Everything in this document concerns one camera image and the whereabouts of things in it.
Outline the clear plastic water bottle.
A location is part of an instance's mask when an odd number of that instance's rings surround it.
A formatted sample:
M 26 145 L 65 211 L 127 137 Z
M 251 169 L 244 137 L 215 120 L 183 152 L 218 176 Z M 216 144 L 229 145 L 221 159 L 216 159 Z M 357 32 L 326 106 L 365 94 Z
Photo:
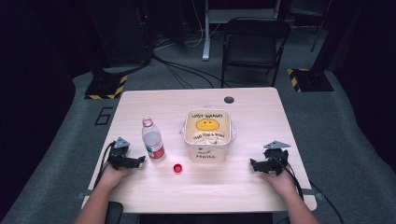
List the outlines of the clear plastic water bottle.
M 142 139 L 149 157 L 153 160 L 161 159 L 165 150 L 159 128 L 150 117 L 143 118 L 142 125 Z

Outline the black folding chair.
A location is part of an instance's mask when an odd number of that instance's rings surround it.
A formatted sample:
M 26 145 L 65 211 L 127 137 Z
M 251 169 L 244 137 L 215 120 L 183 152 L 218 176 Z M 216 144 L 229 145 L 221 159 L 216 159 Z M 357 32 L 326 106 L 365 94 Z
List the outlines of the black folding chair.
M 262 68 L 274 71 L 271 86 L 276 84 L 279 65 L 291 28 L 286 21 L 240 17 L 228 21 L 223 29 L 220 86 L 226 85 L 229 66 Z

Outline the white trash bin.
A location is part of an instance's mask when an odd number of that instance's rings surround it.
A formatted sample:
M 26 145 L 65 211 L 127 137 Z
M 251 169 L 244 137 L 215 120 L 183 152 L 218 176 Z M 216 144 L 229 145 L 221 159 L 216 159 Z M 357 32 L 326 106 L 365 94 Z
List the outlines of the white trash bin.
M 190 159 L 194 162 L 200 162 L 200 163 L 224 162 L 226 159 L 228 147 L 230 145 L 229 144 L 227 146 L 203 146 L 203 145 L 191 146 L 186 142 L 185 144 L 187 150 L 189 151 Z

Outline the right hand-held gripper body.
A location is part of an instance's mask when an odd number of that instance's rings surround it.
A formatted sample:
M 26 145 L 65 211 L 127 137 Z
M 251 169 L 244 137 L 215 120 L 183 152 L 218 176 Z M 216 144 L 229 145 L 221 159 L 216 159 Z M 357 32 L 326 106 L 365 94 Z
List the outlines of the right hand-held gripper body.
M 264 157 L 264 172 L 267 174 L 279 175 L 283 169 L 288 165 L 289 152 L 287 147 L 289 144 L 279 141 L 273 141 L 263 146 L 265 148 Z

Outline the person's left hand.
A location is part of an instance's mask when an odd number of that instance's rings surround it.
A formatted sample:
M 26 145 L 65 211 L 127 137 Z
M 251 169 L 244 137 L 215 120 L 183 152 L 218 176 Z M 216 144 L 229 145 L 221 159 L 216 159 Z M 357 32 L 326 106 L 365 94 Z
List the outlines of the person's left hand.
M 117 170 L 107 162 L 105 168 L 102 170 L 102 176 L 99 180 L 98 187 L 113 189 L 125 176 L 130 175 L 132 172 L 132 168 L 121 168 Z

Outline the smiley plastic bag liner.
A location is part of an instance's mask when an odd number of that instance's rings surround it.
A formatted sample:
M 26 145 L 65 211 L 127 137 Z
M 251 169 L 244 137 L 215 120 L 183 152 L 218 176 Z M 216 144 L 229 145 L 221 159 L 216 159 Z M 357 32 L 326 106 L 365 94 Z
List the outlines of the smiley plastic bag liner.
M 227 146 L 234 139 L 230 113 L 214 107 L 191 109 L 181 132 L 184 141 L 191 146 Z

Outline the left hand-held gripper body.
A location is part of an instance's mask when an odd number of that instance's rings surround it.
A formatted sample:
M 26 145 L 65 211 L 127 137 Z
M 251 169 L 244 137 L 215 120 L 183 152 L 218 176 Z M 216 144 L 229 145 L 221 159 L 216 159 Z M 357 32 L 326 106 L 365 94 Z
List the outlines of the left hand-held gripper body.
M 119 137 L 116 141 L 110 144 L 110 151 L 107 161 L 116 170 L 119 170 L 120 168 L 127 168 L 128 161 L 126 158 L 126 153 L 129 149 L 129 145 L 130 143 L 122 137 Z

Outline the black stand with striped base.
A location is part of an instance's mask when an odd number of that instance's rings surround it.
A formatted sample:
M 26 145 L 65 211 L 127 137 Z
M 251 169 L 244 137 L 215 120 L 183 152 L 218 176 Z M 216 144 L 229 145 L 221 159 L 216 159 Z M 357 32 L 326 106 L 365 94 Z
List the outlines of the black stand with striped base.
M 106 55 L 93 71 L 86 99 L 114 99 L 129 74 L 151 59 L 151 25 L 146 0 L 85 0 Z
M 311 52 L 316 48 L 331 4 L 332 0 L 292 0 L 290 3 L 291 14 L 297 17 L 319 19 L 315 39 L 310 49 Z M 290 78 L 293 81 L 293 86 L 300 92 L 333 91 L 333 87 L 324 72 L 314 66 L 308 69 L 291 69 Z

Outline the white desk frame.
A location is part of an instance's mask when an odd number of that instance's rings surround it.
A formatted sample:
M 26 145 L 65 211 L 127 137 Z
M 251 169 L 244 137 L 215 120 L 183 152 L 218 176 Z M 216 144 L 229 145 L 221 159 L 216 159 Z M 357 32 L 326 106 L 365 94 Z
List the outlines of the white desk frame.
M 275 3 L 269 8 L 227 8 L 224 6 L 220 9 L 212 9 L 209 4 L 210 0 L 205 0 L 205 26 L 204 26 L 204 47 L 202 60 L 207 62 L 210 56 L 211 44 L 211 24 L 227 23 L 231 19 L 238 17 L 261 17 L 268 19 L 276 19 L 281 0 L 275 0 Z

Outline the person's right hand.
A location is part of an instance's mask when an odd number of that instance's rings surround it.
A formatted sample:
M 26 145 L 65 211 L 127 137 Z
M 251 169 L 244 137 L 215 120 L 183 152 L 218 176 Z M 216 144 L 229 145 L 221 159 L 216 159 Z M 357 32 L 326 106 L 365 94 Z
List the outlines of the person's right hand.
M 292 177 L 286 171 L 283 171 L 280 175 L 262 173 L 262 178 L 269 182 L 282 198 L 298 194 Z

